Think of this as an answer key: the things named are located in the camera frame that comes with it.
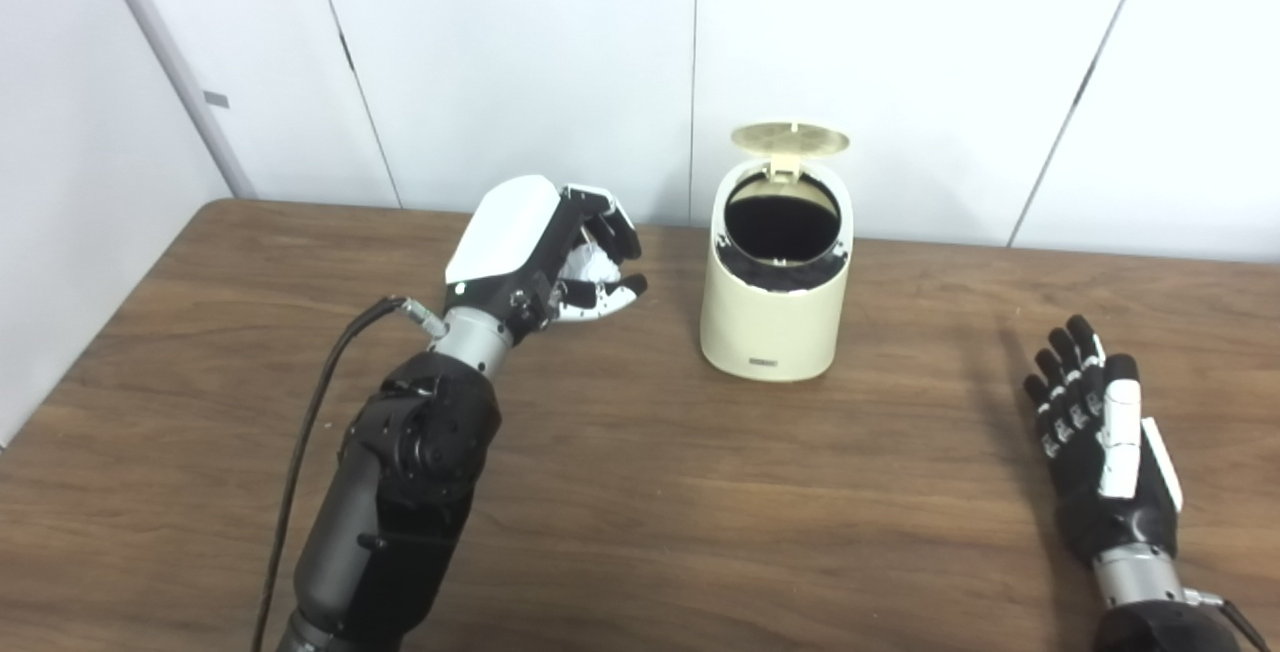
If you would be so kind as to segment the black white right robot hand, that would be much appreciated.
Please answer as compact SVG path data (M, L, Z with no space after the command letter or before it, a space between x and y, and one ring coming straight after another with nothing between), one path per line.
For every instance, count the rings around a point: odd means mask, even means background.
M1053 520L1080 564L1144 544L1174 558L1183 494L1137 360L1108 354L1080 314L1048 333L1023 388L1055 493Z

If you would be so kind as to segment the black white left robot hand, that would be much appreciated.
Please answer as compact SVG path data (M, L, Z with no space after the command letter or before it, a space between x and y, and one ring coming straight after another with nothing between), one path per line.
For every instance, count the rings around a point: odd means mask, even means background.
M445 266L445 310L470 307L515 343L556 322L590 322L635 304L643 274L621 268L643 249L608 190L544 175L506 181L483 197Z

